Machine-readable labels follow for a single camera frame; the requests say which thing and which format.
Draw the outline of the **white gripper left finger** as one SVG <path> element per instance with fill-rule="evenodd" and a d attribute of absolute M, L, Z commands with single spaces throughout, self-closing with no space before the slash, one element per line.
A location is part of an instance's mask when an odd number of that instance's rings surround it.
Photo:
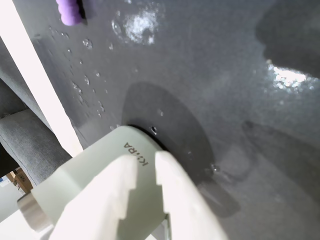
<path fill-rule="evenodd" d="M 130 191 L 137 186 L 137 160 L 112 161 L 64 208 L 51 240 L 115 240 L 126 218 Z"/>

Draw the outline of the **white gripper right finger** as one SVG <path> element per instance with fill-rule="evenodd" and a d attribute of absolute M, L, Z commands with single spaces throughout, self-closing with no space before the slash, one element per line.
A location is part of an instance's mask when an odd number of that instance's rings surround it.
<path fill-rule="evenodd" d="M 172 240 L 227 240 L 217 217 L 176 158 L 155 153 L 156 184 L 162 187 L 163 212 Z"/>

